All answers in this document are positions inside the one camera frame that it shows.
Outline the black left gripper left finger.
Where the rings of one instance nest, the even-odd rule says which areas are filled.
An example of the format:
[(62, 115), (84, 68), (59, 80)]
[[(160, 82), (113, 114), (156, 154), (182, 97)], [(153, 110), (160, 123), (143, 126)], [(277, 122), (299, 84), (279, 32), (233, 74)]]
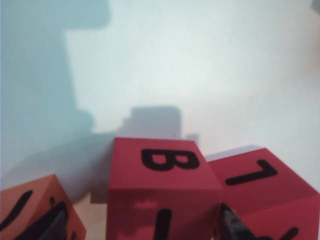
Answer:
[(66, 240), (67, 239), (68, 211), (64, 202), (59, 202), (54, 207), (53, 220), (41, 234), (42, 240)]

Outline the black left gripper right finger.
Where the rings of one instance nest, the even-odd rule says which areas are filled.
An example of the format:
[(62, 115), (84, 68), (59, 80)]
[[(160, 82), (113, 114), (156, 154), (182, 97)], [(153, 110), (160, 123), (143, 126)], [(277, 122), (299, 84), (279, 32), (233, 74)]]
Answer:
[(236, 213), (225, 203), (221, 204), (219, 212), (219, 227), (221, 240), (251, 240), (252, 233)]

